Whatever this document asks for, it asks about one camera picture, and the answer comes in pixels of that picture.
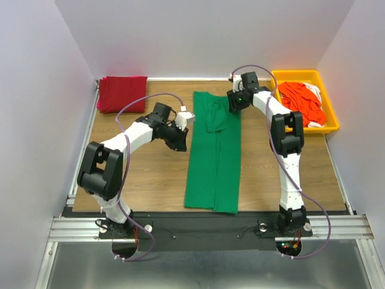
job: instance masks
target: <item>cable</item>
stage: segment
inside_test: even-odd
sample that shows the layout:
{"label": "cable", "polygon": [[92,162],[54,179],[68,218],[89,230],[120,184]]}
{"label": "cable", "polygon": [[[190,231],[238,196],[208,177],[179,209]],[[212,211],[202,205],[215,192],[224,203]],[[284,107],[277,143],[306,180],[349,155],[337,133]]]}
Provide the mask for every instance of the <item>cable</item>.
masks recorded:
{"label": "cable", "polygon": [[278,82],[277,82],[277,79],[276,77],[274,76],[274,74],[272,74],[270,72],[270,70],[262,67],[262,66],[259,66],[259,65],[254,65],[254,64],[251,64],[251,65],[243,65],[243,66],[239,66],[237,69],[233,70],[233,72],[231,73],[232,76],[234,76],[234,73],[239,70],[239,69],[242,69],[242,68],[245,68],[245,67],[258,67],[264,71],[266,71],[267,73],[269,73],[271,75],[271,77],[273,78],[274,80],[274,84],[275,84],[275,87],[273,88],[272,92],[270,93],[270,96],[269,98],[267,99],[267,102],[266,102],[266,110],[265,110],[265,115],[266,115],[266,124],[267,124],[267,130],[268,130],[268,133],[269,133],[269,140],[270,140],[270,144],[271,144],[271,148],[274,152],[274,156],[276,157],[281,169],[283,170],[283,172],[285,173],[285,175],[289,178],[289,180],[291,181],[291,183],[293,184],[293,186],[298,190],[298,192],[303,196],[305,197],[306,199],[308,200],[311,200],[313,203],[315,203],[317,206],[319,206],[319,208],[322,210],[322,212],[324,213],[325,217],[326,217],[326,220],[327,220],[327,224],[328,224],[328,233],[327,233],[327,238],[324,242],[324,244],[321,246],[321,248],[319,248],[318,250],[314,251],[313,253],[310,253],[308,255],[305,255],[305,256],[289,256],[289,255],[282,255],[282,256],[287,256],[291,259],[306,259],[306,258],[310,258],[310,257],[313,257],[315,255],[317,255],[318,253],[320,253],[322,250],[325,249],[326,245],[328,244],[329,240],[330,240],[330,235],[331,235],[331,221],[330,221],[330,218],[329,218],[329,215],[328,213],[326,212],[326,210],[324,209],[324,207],[319,203],[317,202],[316,200],[314,200],[312,197],[309,197],[307,194],[305,194],[302,189],[300,188],[300,186],[293,180],[293,178],[291,177],[291,175],[289,174],[289,172],[286,170],[285,166],[281,163],[281,161],[279,160],[279,156],[278,156],[278,153],[276,151],[276,147],[274,146],[274,143],[273,143],[273,137],[271,135],[271,131],[270,131],[270,121],[269,121],[269,103],[270,103],[270,100],[271,98],[274,96],[276,90],[277,90],[277,87],[278,87]]}
{"label": "cable", "polygon": [[117,194],[117,204],[120,208],[120,211],[122,211],[122,213],[125,215],[125,217],[128,219],[128,221],[130,223],[132,223],[134,226],[136,226],[137,228],[141,229],[144,233],[146,233],[148,236],[150,236],[151,240],[152,240],[152,244],[151,246],[149,247],[149,249],[141,256],[137,257],[137,258],[134,258],[134,259],[125,259],[125,258],[122,258],[116,254],[114,254],[115,258],[116,259],[119,259],[119,260],[122,260],[123,262],[130,262],[130,261],[138,261],[139,259],[142,259],[143,257],[145,257],[148,253],[151,252],[151,250],[153,249],[154,245],[155,245],[155,238],[154,236],[149,232],[147,231],[146,229],[144,229],[141,225],[139,225],[136,221],[134,221],[127,213],[126,211],[123,209],[122,207],[122,204],[120,202],[120,196],[122,194],[122,190],[123,190],[123,186],[125,185],[125,182],[126,182],[126,178],[127,178],[127,174],[128,174],[128,168],[129,168],[129,165],[130,165],[130,151],[131,151],[131,146],[130,146],[130,139],[128,138],[128,136],[125,134],[125,128],[123,127],[123,125],[120,123],[119,121],[119,117],[120,115],[127,109],[129,108],[131,105],[133,104],[136,104],[137,102],[139,101],[143,101],[147,98],[152,98],[154,96],[159,96],[159,95],[171,95],[171,96],[174,96],[175,98],[177,98],[180,102],[180,105],[181,106],[184,106],[184,103],[183,103],[183,100],[178,96],[178,95],[175,95],[174,93],[155,93],[154,95],[147,95],[147,96],[144,96],[142,98],[139,98],[137,99],[136,101],[133,101],[131,102],[130,104],[127,104],[122,110],[120,110],[118,112],[118,114],[116,115],[116,118],[115,118],[115,121],[117,122],[119,128],[121,129],[123,135],[125,136],[126,138],[126,141],[127,141],[127,161],[126,161],[126,169],[125,169],[125,174],[123,175],[123,179],[122,179],[122,186],[120,187],[119,191],[118,191],[118,194]]}

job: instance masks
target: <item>green cloth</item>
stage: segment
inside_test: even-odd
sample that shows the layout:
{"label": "green cloth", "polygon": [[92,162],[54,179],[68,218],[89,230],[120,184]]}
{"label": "green cloth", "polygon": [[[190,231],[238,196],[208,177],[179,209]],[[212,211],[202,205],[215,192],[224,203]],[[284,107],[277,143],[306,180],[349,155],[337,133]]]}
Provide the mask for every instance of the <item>green cloth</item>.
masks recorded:
{"label": "green cloth", "polygon": [[194,92],[185,207],[238,212],[241,176],[241,114],[229,112],[227,97]]}

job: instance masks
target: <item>white cloth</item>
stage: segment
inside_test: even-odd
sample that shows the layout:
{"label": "white cloth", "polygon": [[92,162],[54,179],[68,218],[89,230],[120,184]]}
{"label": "white cloth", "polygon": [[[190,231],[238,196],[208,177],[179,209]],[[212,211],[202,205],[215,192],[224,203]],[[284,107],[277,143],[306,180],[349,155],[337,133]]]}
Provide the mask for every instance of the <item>white cloth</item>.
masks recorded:
{"label": "white cloth", "polygon": [[315,86],[313,84],[309,84],[307,82],[302,82],[302,83],[306,86],[307,89],[309,89],[312,93],[315,94],[315,96],[318,98],[319,102],[322,105],[321,91],[319,90],[318,86]]}
{"label": "white cloth", "polygon": [[[321,109],[322,109],[322,98],[321,98],[321,91],[318,88],[318,86],[315,86],[313,84],[309,84],[307,82],[302,82],[307,89],[309,89],[312,93],[315,94],[315,96],[318,98],[319,102],[321,103]],[[323,128],[324,125],[320,125],[319,123],[316,122],[309,122],[308,128]]]}

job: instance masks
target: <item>folded red towel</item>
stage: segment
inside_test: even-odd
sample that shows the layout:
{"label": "folded red towel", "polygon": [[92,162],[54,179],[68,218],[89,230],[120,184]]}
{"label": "folded red towel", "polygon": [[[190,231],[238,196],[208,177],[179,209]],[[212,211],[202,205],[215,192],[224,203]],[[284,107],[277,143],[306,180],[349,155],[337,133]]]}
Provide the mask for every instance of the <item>folded red towel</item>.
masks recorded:
{"label": "folded red towel", "polygon": [[[101,113],[118,113],[127,104],[146,95],[146,76],[108,76],[99,81],[99,101]],[[146,101],[139,101],[125,110],[127,113],[143,113]]]}

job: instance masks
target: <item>red cloth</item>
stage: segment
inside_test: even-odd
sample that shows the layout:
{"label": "red cloth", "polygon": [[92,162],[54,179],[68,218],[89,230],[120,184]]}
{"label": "red cloth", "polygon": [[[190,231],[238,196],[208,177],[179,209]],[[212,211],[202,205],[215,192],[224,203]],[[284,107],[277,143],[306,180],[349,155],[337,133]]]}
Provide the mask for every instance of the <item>red cloth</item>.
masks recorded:
{"label": "red cloth", "polygon": [[[99,81],[99,101],[101,113],[118,113],[127,104],[146,95],[146,76],[108,76]],[[125,110],[126,113],[143,113],[146,100],[139,101]]]}
{"label": "red cloth", "polygon": [[316,122],[324,125],[326,115],[321,110],[321,103],[316,95],[300,82],[283,82],[278,85],[282,93],[282,104],[292,110],[300,111],[303,117],[303,126],[309,122]]}

